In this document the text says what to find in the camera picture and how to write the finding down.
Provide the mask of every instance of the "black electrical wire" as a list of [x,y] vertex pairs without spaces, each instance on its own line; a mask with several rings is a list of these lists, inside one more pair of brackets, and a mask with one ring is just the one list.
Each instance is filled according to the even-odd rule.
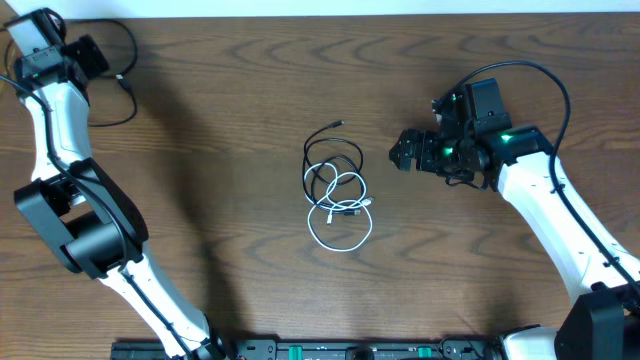
[[103,79],[113,79],[113,78],[117,78],[118,75],[121,75],[121,76],[127,75],[129,72],[131,72],[131,70],[133,70],[133,68],[138,63],[138,43],[136,42],[136,38],[131,32],[131,29],[129,29],[125,24],[121,23],[120,21],[114,20],[114,19],[86,19],[86,20],[71,21],[71,24],[93,24],[93,23],[109,23],[109,24],[114,24],[116,26],[121,27],[122,30],[124,30],[127,33],[127,36],[129,36],[129,40],[131,40],[131,49],[133,52],[133,55],[131,56],[131,60],[129,61],[127,66],[124,67],[124,69],[114,74],[100,75],[100,77]]
[[504,62],[499,62],[499,63],[483,66],[483,67],[473,71],[469,75],[465,76],[454,87],[452,87],[443,97],[441,97],[440,100],[436,101],[436,103],[434,104],[434,109],[436,110],[436,113],[440,113],[444,102],[453,94],[453,92],[457,88],[459,88],[460,86],[464,85],[464,83],[469,81],[471,78],[473,78],[474,76],[480,74],[481,72],[484,72],[484,71],[487,71],[487,70],[491,70],[491,69],[495,69],[495,68],[499,68],[499,67],[503,67],[503,66],[527,66],[527,67],[532,67],[534,69],[537,69],[537,70],[541,71],[545,75],[547,75],[551,80],[553,80],[553,82],[556,85],[558,85],[558,88],[560,88],[560,91],[562,92],[562,97],[564,99],[565,114],[564,114],[564,120],[562,121],[562,126],[560,127],[560,132],[558,133],[558,137],[556,138],[555,145],[553,146],[553,149],[551,150],[551,154],[549,155],[549,177],[551,178],[551,183],[553,184],[553,188],[554,188],[553,191],[558,193],[558,196],[560,197],[560,200],[562,201],[564,206],[567,208],[567,211],[569,211],[571,216],[573,216],[573,218],[576,220],[578,225],[580,225],[580,227],[585,232],[585,234],[587,234],[589,239],[591,239],[593,244],[598,248],[598,250],[604,256],[604,258],[607,260],[607,262],[614,269],[616,269],[616,271],[620,274],[620,276],[622,276],[625,279],[625,281],[627,281],[627,283],[629,284],[629,287],[633,290],[633,292],[635,292],[638,300],[640,301],[640,286],[638,286],[638,283],[633,279],[633,277],[631,277],[631,275],[629,275],[629,273],[622,267],[622,265],[620,265],[620,263],[618,263],[618,260],[613,255],[611,255],[611,253],[609,253],[609,251],[602,244],[600,239],[598,239],[598,237],[589,228],[589,225],[587,225],[587,223],[585,223],[585,221],[582,219],[580,214],[578,214],[576,209],[573,207],[573,205],[571,204],[571,202],[567,198],[567,195],[564,193],[564,190],[563,190],[564,186],[562,184],[560,184],[560,182],[558,181],[558,176],[556,175],[555,164],[556,164],[556,158],[558,156],[558,150],[560,149],[560,144],[562,143],[562,139],[564,137],[564,134],[567,131],[567,127],[569,126],[569,118],[571,116],[571,102],[569,100],[569,92],[565,88],[565,86],[562,83],[562,81],[560,81],[560,79],[555,74],[553,74],[551,71],[547,70],[545,67],[543,67],[543,66],[541,66],[539,64],[536,64],[536,63],[531,62],[531,61],[524,61],[524,60],[504,61]]
[[467,185],[473,189],[480,190],[480,191],[486,191],[487,188],[489,187],[489,179],[487,179],[486,177],[484,178],[484,180],[482,181],[482,185],[480,186],[472,183],[471,181],[464,180],[456,175],[447,175],[447,177],[444,179],[444,183],[451,187],[458,186],[458,185]]
[[[58,19],[60,37],[64,41],[67,35],[67,25],[64,19],[62,19],[62,17],[60,17],[60,15],[58,15],[53,10],[50,10],[47,13]],[[126,92],[127,95],[129,95],[129,97],[131,98],[133,111],[128,117],[126,117],[123,120],[119,120],[119,121],[107,123],[107,124],[88,124],[88,126],[94,127],[94,128],[105,128],[105,127],[122,125],[131,121],[138,114],[138,102],[136,101],[135,94],[133,93],[133,89],[131,85],[124,79],[124,76],[130,73],[131,70],[133,70],[133,68],[138,63],[138,43],[136,41],[135,36],[131,32],[131,29],[129,29],[125,24],[121,23],[120,21],[117,21],[114,19],[87,19],[87,20],[77,20],[77,21],[71,22],[71,24],[92,24],[92,23],[109,23],[109,24],[114,24],[116,26],[119,26],[127,33],[127,36],[131,40],[131,49],[132,49],[133,55],[131,56],[131,60],[129,61],[129,63],[122,70],[114,74],[100,75],[99,77],[101,79],[115,79],[118,82],[118,85],[120,85],[120,88],[122,88],[122,90],[124,90],[124,92]],[[11,72],[9,70],[9,51],[13,46],[13,44],[14,44],[13,40],[9,41],[4,51],[4,70],[6,72],[6,75],[9,78],[11,77],[10,75]]]
[[[313,139],[316,135],[320,134],[321,132],[323,132],[325,130],[328,130],[328,129],[333,129],[333,128],[336,128],[336,127],[342,126],[342,125],[344,125],[344,121],[339,120],[339,121],[333,122],[333,123],[323,127],[322,129],[314,132],[304,142],[304,147],[303,147],[304,157],[302,158],[302,188],[304,190],[305,196],[307,196],[307,198],[311,199],[313,201],[314,205],[316,205],[319,209],[322,209],[322,210],[327,211],[327,212],[329,211],[328,209],[332,206],[332,204],[324,202],[324,201],[323,202],[318,202],[318,199],[315,197],[315,184],[316,184],[317,180],[321,181],[325,185],[329,185],[329,183],[330,183],[329,181],[327,181],[325,178],[323,178],[320,175],[320,171],[322,170],[322,168],[324,167],[325,164],[332,163],[334,160],[341,160],[341,161],[345,162],[347,165],[349,165],[349,167],[351,167],[353,172],[355,172],[357,174],[360,174],[360,171],[362,170],[362,164],[363,164],[363,161],[364,161],[364,154],[362,153],[362,149],[360,149],[358,144],[356,144],[356,143],[354,143],[352,141],[346,140],[346,139],[342,139],[342,138],[323,138],[323,139],[315,140],[315,141],[313,141],[311,143],[310,143],[310,141],[311,141],[311,139]],[[336,156],[329,157],[329,158],[325,159],[322,162],[322,164],[320,166],[318,166],[318,168],[311,170],[313,172],[313,177],[312,177],[312,180],[311,180],[310,188],[307,188],[307,183],[306,183],[306,181],[304,179],[304,174],[307,171],[307,167],[312,166],[311,160],[309,160],[309,151],[315,144],[322,143],[322,142],[341,142],[341,143],[344,143],[344,144],[351,145],[360,154],[360,164],[356,165],[353,162],[353,160],[351,160],[351,158],[349,158],[346,155],[336,155]],[[356,177],[354,175],[352,175],[351,177],[347,178],[346,180],[337,182],[336,183],[336,187],[342,186],[342,185],[346,185],[346,184],[350,183],[351,181],[353,181],[355,178]],[[364,194],[364,185],[362,183],[360,183],[360,196],[362,196],[363,194]],[[348,213],[349,211],[353,211],[353,210],[333,210],[332,213],[341,214],[341,213]]]
[[[442,338],[442,340],[440,340],[440,342],[436,346],[436,351],[438,351],[440,355],[442,355],[443,359],[447,359],[447,360],[451,360],[451,358],[444,354],[445,353],[444,343],[449,339],[451,339],[451,336],[445,336],[444,338]],[[469,346],[471,346],[471,351],[475,353],[475,355],[478,357],[478,360],[484,360],[484,356],[480,355],[478,350],[476,350],[476,347],[473,346],[471,339],[469,338],[459,339],[458,337],[456,337],[456,339],[454,340],[467,341],[469,343]]]
[[9,40],[7,47],[4,49],[4,72],[11,78],[11,72],[9,71],[9,50],[13,46],[13,39]]
[[133,70],[133,68],[138,63],[138,43],[136,42],[136,38],[133,35],[133,33],[131,32],[131,29],[129,29],[125,24],[121,23],[118,20],[114,20],[114,19],[87,19],[87,20],[78,20],[78,21],[71,22],[71,24],[94,24],[94,23],[109,23],[109,24],[114,24],[116,26],[119,26],[127,33],[127,36],[129,36],[129,40],[131,40],[131,50],[133,52],[133,55],[131,56],[131,60],[129,61],[129,63],[122,70],[120,70],[120,71],[118,71],[118,72],[116,72],[114,74],[100,75],[100,78],[102,78],[102,79],[116,79],[116,81],[118,81],[118,85],[120,85],[122,90],[124,90],[129,95],[129,97],[131,98],[131,104],[133,105],[133,111],[131,112],[131,115],[126,117],[124,120],[120,120],[120,121],[116,121],[116,122],[112,122],[112,123],[107,123],[107,124],[89,124],[89,127],[105,128],[105,127],[112,127],[112,126],[122,125],[122,124],[125,124],[125,123],[128,123],[129,121],[131,121],[138,114],[138,102],[136,101],[136,97],[135,97],[135,95],[133,93],[133,89],[131,88],[131,85],[129,85],[129,83],[124,79],[124,76],[127,75],[129,72],[131,72],[131,70]]
[[71,175],[69,171],[60,164],[60,159],[56,155],[55,148],[53,147],[53,130],[52,130],[52,124],[51,124],[51,111],[49,110],[49,107],[47,106],[47,104],[40,97],[38,97],[29,89],[17,83],[16,81],[4,75],[0,75],[0,80],[11,84],[16,90],[31,97],[38,103],[38,105],[40,105],[40,107],[42,108],[42,113],[44,114],[45,136],[47,138],[46,140],[47,157],[51,161],[51,164],[53,164],[56,170],[58,170],[65,179],[69,180],[73,185],[75,185],[79,190],[81,190],[86,196],[94,200],[98,204],[98,206],[100,206],[107,213],[107,215],[113,222],[113,225],[115,226],[116,230],[118,231],[118,236],[120,236],[120,239],[121,239],[123,255],[122,255],[122,260],[120,261],[120,268],[118,269],[118,271],[124,276],[124,278],[127,280],[127,283],[133,288],[136,294],[138,294],[142,302],[149,308],[149,310],[158,318],[158,320],[160,320],[160,322],[162,322],[162,324],[171,333],[173,338],[176,340],[176,342],[180,345],[182,350],[185,352],[187,358],[192,359],[191,350],[186,346],[186,344],[184,343],[180,335],[176,333],[175,329],[173,328],[173,325],[170,322],[168,322],[167,319],[165,319],[164,316],[153,306],[153,304],[149,301],[149,299],[145,296],[145,294],[140,290],[137,284],[133,281],[133,278],[131,277],[131,275],[128,275],[123,272],[127,262],[129,262],[130,259],[127,251],[126,238],[122,231],[122,224],[120,224],[120,222],[118,221],[116,216],[113,214],[111,209],[109,209],[109,207],[105,204],[105,202],[99,196],[97,196],[93,191],[91,191],[91,189],[89,189],[77,178]]
[[158,320],[160,320],[162,325],[164,325],[164,327],[167,328],[167,330],[169,330],[171,335],[173,335],[178,345],[180,345],[180,348],[182,349],[182,351],[184,351],[187,359],[193,359],[193,356],[191,356],[191,349],[189,349],[187,344],[185,344],[184,340],[182,340],[182,337],[176,333],[175,329],[173,328],[173,325],[167,319],[165,319],[165,317],[162,316],[160,311],[156,309],[153,303],[149,301],[149,298],[147,298],[144,292],[142,292],[142,289],[140,289],[138,284],[136,284],[136,282],[133,280],[133,276],[125,273],[123,273],[122,276],[127,281],[127,284],[129,284],[129,286],[133,288],[133,291],[135,291],[136,294],[138,294],[142,302],[147,306],[147,308],[149,308],[149,310],[153,313],[153,315],[155,315],[158,318]]

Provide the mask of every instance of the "wooden table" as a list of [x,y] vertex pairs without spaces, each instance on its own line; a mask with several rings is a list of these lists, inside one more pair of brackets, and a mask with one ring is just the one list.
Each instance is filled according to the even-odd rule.
[[[95,158],[138,205],[159,262],[214,326],[332,339],[559,326],[570,309],[564,285],[508,203],[387,159],[403,129],[436,129],[432,98],[500,60],[537,61],[565,82],[573,100],[565,170],[640,254],[637,14],[126,23],[140,42],[128,77],[140,113],[91,129]],[[127,61],[118,28],[69,27],[69,39],[90,32],[114,68]],[[563,108],[550,80],[524,68],[486,76],[498,77],[515,125],[555,138]],[[95,81],[89,93],[92,123],[131,110],[114,81]],[[0,108],[0,357],[106,358],[116,339],[153,338],[119,296],[58,264],[16,211],[12,192],[34,164],[33,125],[5,84]],[[300,185],[302,143],[337,119],[346,125],[331,134],[362,147],[376,198],[373,235],[350,254],[312,240]],[[319,227],[347,245],[365,219]]]

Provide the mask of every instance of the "black bracket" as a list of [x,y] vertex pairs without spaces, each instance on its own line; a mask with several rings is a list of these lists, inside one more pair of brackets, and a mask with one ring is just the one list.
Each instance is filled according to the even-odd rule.
[[[142,259],[142,243],[149,233],[133,202],[92,159],[75,162],[69,172],[114,214],[122,225],[122,239],[108,213],[91,197],[79,191],[62,175],[36,179],[14,192],[16,207],[33,226],[53,254],[72,272],[86,272],[90,278],[106,277],[123,257],[122,243],[133,261]],[[69,213],[80,197],[87,199],[92,211],[70,221],[60,217]]]
[[[629,286],[594,285],[594,292],[578,297],[556,335],[558,360],[640,358],[640,316],[629,302]],[[625,316],[624,308],[631,313]]]

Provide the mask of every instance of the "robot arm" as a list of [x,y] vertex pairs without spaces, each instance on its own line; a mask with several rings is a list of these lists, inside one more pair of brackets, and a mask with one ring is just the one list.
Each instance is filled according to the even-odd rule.
[[[57,14],[43,9],[5,24],[23,54],[15,65],[18,96],[36,136],[33,182],[15,192],[16,206],[69,270],[119,293],[170,358],[224,358],[224,350],[211,344],[204,314],[155,262],[138,209],[92,159],[86,88],[108,69],[105,58],[89,36],[65,44],[63,28],[51,16]],[[85,200],[92,211],[60,219]]]
[[[526,62],[515,65],[541,69]],[[540,130],[512,128],[496,80],[464,84],[471,76],[434,100],[440,130],[404,130],[389,159],[405,171],[415,160],[417,170],[442,176],[451,186],[491,187],[499,192],[531,226],[560,272],[573,305],[565,323],[560,329],[538,327],[503,336],[504,357],[564,360],[637,355],[637,346],[631,349],[631,344],[637,343],[640,324],[640,261],[609,234],[580,198]],[[484,177],[481,186],[473,183],[476,173]],[[560,195],[566,196],[571,209]],[[571,210],[595,234],[595,241]],[[630,315],[625,317],[623,309]]]
[[[571,304],[591,293],[592,285],[609,288],[626,284],[626,280],[607,262],[602,253],[582,231],[560,198],[549,178],[549,155],[537,152],[517,158],[511,166],[503,165],[498,191],[524,217],[547,251],[564,281]],[[629,254],[591,212],[556,159],[558,178],[564,192],[592,231],[620,265],[635,280],[640,280],[640,262]]]

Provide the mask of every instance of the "white cable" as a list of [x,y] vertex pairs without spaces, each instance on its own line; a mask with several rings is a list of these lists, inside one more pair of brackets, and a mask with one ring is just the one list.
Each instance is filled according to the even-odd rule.
[[[321,166],[322,164],[323,163],[318,163],[318,164],[315,164],[315,165],[309,167],[309,169],[307,169],[307,171],[304,173],[304,181],[307,181],[307,175],[309,174],[309,172],[311,172],[313,169],[317,168],[318,166]],[[364,242],[367,240],[369,235],[371,235],[371,231],[373,230],[373,219],[371,218],[371,213],[369,213],[369,209],[367,209],[367,206],[371,205],[372,199],[371,198],[365,199],[365,196],[367,196],[367,184],[364,182],[364,179],[362,178],[362,176],[360,176],[360,174],[358,174],[356,172],[349,171],[349,172],[345,172],[345,173],[342,173],[342,174],[338,174],[338,169],[335,167],[335,165],[333,165],[331,163],[324,163],[324,165],[329,166],[329,167],[331,167],[333,169],[334,179],[327,186],[327,191],[326,191],[325,195],[321,199],[316,201],[315,204],[313,202],[313,199],[311,199],[311,197],[309,197],[308,195],[305,195],[307,200],[310,203],[313,204],[313,206],[309,210],[309,214],[307,215],[307,225],[309,226],[309,231],[311,232],[311,236],[313,236],[313,238],[316,240],[316,242],[318,244],[320,244],[320,246],[322,246],[323,248],[325,248],[327,250],[336,251],[336,252],[353,251],[353,250],[359,248],[362,244],[364,244]],[[360,181],[360,184],[362,184],[362,195],[357,200],[347,199],[347,200],[341,200],[341,201],[338,201],[338,202],[334,202],[331,199],[330,195],[336,189],[337,184],[338,184],[338,180],[343,176],[349,176],[349,175],[357,177],[358,181]],[[324,201],[325,199],[329,200],[329,202],[332,205],[331,206],[319,205],[319,203]],[[356,244],[355,246],[353,246],[353,247],[344,249],[344,248],[336,248],[336,247],[327,245],[322,240],[320,240],[320,238],[318,237],[318,234],[316,234],[315,230],[313,229],[313,225],[311,225],[311,214],[313,214],[313,211],[318,207],[320,207],[321,209],[329,212],[329,215],[327,217],[327,224],[328,225],[331,224],[331,221],[333,219],[333,212],[334,211],[364,209],[365,213],[367,214],[367,217],[369,218],[369,231],[367,231],[367,234],[362,238],[362,240],[360,240],[360,242],[358,244]]]

